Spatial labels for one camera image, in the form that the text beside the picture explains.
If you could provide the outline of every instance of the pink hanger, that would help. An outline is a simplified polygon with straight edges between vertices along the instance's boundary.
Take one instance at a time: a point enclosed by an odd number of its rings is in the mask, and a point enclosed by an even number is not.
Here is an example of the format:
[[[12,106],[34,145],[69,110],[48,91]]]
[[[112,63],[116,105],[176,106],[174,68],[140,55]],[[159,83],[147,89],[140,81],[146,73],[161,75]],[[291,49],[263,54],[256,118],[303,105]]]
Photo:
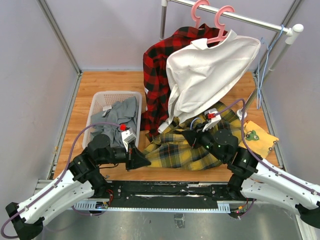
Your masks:
[[[193,5],[193,7],[191,8],[191,18],[193,19],[193,21],[195,21],[195,28],[197,29],[199,27],[199,23],[201,20],[201,17],[196,16],[196,9],[200,6],[200,5],[210,5],[210,2],[208,0],[198,0],[195,2],[195,4]]]
[[[214,37],[214,38],[210,38],[207,40],[207,44],[212,44],[212,43],[216,43],[216,42],[220,42],[220,41],[223,41],[225,40],[227,37],[226,36],[223,36],[224,34],[224,31],[225,31],[225,24],[220,24],[219,23],[219,18],[221,16],[221,14],[223,14],[224,12],[232,12],[234,13],[235,12],[235,9],[232,7],[232,6],[223,6],[222,8],[219,9],[219,11],[216,13],[215,15],[215,18],[214,18],[214,25],[220,29],[219,30],[219,33],[218,33],[218,36],[217,37]]]

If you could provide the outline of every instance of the shirt collar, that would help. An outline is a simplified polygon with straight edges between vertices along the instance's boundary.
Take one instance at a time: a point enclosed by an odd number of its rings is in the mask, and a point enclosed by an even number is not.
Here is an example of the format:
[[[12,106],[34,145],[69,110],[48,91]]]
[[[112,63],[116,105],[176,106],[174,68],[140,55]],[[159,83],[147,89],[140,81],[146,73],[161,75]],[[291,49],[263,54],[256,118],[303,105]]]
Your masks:
[[[226,39],[223,40],[222,42],[219,42],[218,46],[223,43],[231,42],[236,37],[237,37],[237,34],[233,30],[230,30],[227,33]],[[208,40],[207,38],[201,38],[201,39],[193,40],[191,44],[194,45],[197,49],[205,50],[209,48],[207,45],[207,40]]]
[[[211,27],[209,27],[207,24],[202,24],[199,28],[195,28],[193,26],[184,26],[180,27],[172,36],[179,35],[186,38],[203,38],[210,30],[212,30]]]

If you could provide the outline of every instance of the metal floor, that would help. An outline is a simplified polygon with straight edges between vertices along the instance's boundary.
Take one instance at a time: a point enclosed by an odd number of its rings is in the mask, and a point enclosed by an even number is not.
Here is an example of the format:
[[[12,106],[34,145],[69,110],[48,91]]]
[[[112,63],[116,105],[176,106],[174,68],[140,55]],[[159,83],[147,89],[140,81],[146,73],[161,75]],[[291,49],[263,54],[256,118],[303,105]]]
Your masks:
[[[176,226],[168,212],[106,212],[82,216],[71,210],[56,217],[37,240],[301,240],[296,217],[266,203],[254,204],[242,220],[226,213],[186,213]]]

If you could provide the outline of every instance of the wooden floor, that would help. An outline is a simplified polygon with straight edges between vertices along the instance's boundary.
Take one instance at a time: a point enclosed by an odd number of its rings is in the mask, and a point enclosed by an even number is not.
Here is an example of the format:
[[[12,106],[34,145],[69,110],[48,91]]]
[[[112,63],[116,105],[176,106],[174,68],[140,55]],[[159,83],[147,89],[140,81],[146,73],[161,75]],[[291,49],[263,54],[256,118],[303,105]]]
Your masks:
[[[247,72],[231,91],[221,100],[229,105],[236,99],[247,99],[254,90],[255,84],[252,74]],[[143,85],[143,72],[117,71],[117,72],[84,72],[79,90],[75,99],[70,121],[58,159],[54,177],[57,177],[66,166],[71,145],[77,134],[86,126],[88,113],[93,95],[100,91],[137,91],[142,94],[142,109],[146,107],[145,91]],[[234,111],[241,108],[241,103],[233,108]],[[248,110],[246,120],[252,120],[263,129],[268,131],[262,110],[257,110],[255,104]],[[73,151],[72,159],[81,153],[83,135],[79,138]],[[138,148],[142,151],[149,141],[145,132],[140,133]],[[275,153],[268,158],[269,162],[278,165]],[[188,171],[171,168],[142,167],[127,172],[124,165],[116,168],[102,169],[101,173],[109,175],[109,180],[136,180],[136,181],[210,181],[227,182],[232,175],[226,165],[202,171]]]

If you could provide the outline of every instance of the plastic basket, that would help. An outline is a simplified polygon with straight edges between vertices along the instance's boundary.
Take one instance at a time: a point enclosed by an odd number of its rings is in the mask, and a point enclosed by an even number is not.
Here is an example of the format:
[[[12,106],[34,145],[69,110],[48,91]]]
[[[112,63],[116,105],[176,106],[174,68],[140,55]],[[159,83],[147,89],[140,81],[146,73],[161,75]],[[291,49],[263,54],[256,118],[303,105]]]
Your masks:
[[[140,122],[141,122],[141,111],[142,111],[142,95],[137,91],[99,91],[92,99],[88,119],[86,121],[86,126],[91,124],[91,116],[97,114],[103,110],[103,107],[107,105],[112,105],[115,102],[123,102],[127,98],[135,97],[138,102],[138,116],[137,116],[137,126],[136,126],[136,140],[135,145],[138,147],[139,144],[139,133],[140,133]],[[91,127],[84,132],[82,147],[85,149],[90,142],[90,133],[94,129]]]

